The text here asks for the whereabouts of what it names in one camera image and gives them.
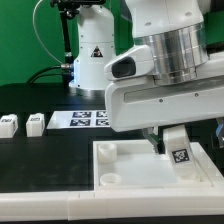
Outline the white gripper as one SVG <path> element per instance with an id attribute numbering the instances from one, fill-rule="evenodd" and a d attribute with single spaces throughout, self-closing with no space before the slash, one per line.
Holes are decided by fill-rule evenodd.
<path id="1" fill-rule="evenodd" d="M 149 77 L 111 83 L 105 93 L 109 124 L 116 132 L 143 129 L 159 153 L 156 126 L 217 118 L 216 137 L 224 147 L 224 76 L 183 84 L 152 86 Z"/>

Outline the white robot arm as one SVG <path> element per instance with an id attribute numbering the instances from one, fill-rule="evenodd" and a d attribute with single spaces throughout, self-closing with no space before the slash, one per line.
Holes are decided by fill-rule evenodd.
<path id="1" fill-rule="evenodd" d="M 224 115 L 224 58 L 208 55 L 198 0 L 125 0 L 134 45 L 101 65 L 88 45 L 75 63 L 77 92 L 101 91 L 109 124 L 153 129 Z"/>

